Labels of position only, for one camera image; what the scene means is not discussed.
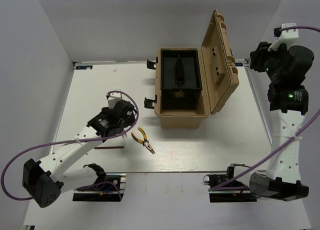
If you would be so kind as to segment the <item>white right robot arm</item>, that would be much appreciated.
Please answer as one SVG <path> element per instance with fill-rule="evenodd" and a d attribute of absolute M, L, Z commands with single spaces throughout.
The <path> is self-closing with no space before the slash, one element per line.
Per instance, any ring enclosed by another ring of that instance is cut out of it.
<path fill-rule="evenodd" d="M 260 42 L 250 53 L 250 68 L 265 72 L 270 79 L 267 98 L 272 118 L 271 153 L 265 173 L 246 165 L 232 164 L 226 185 L 236 190 L 244 185 L 255 197 L 292 201 L 309 195 L 301 183 L 299 169 L 301 130 L 308 112 L 309 94 L 303 86 L 311 68 L 314 53 L 307 47 L 282 43 L 269 49 L 271 43 Z"/>

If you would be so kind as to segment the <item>black toolbox tray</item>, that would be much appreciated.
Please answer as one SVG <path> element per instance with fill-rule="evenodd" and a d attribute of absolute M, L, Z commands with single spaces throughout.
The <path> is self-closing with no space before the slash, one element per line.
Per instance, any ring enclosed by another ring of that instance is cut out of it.
<path fill-rule="evenodd" d="M 160 65 L 162 91 L 200 92 L 203 89 L 196 49 L 162 49 Z"/>

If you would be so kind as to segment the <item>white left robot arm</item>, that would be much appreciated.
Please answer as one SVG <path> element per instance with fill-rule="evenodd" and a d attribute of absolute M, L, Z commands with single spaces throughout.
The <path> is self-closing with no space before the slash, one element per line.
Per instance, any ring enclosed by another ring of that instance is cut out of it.
<path fill-rule="evenodd" d="M 72 143 L 62 145 L 38 161 L 29 159 L 23 165 L 23 187 L 41 208 L 48 207 L 62 193 L 70 190 L 103 188 L 106 172 L 98 164 L 85 164 L 77 170 L 70 170 L 70 167 L 106 140 L 124 134 L 125 128 L 136 124 L 138 113 L 133 100 L 121 99 L 112 108 L 102 108 L 74 137 Z"/>

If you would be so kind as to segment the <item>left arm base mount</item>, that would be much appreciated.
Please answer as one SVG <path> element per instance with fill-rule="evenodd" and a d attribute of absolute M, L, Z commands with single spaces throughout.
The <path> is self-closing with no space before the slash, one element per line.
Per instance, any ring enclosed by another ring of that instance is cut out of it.
<path fill-rule="evenodd" d="M 100 183 L 86 190 L 75 190 L 73 202 L 121 202 L 126 188 L 125 173 L 110 173 L 103 179 L 108 183 Z"/>

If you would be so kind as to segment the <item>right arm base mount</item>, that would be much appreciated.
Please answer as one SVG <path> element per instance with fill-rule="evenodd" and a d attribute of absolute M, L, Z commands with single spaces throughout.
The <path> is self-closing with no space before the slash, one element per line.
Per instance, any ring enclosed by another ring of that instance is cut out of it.
<path fill-rule="evenodd" d="M 203 177 L 203 183 L 213 188 L 228 180 L 226 173 L 208 173 Z M 249 187 L 241 182 L 234 181 L 219 190 L 209 192 L 210 203 L 254 203 L 257 197 L 249 191 Z"/>

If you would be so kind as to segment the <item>tan plastic toolbox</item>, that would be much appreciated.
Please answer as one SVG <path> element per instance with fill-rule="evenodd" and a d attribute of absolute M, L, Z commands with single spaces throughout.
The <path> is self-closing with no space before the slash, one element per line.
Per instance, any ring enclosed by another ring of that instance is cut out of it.
<path fill-rule="evenodd" d="M 197 129 L 239 85 L 224 17 L 214 10 L 200 48 L 160 48 L 154 113 L 163 129 Z"/>

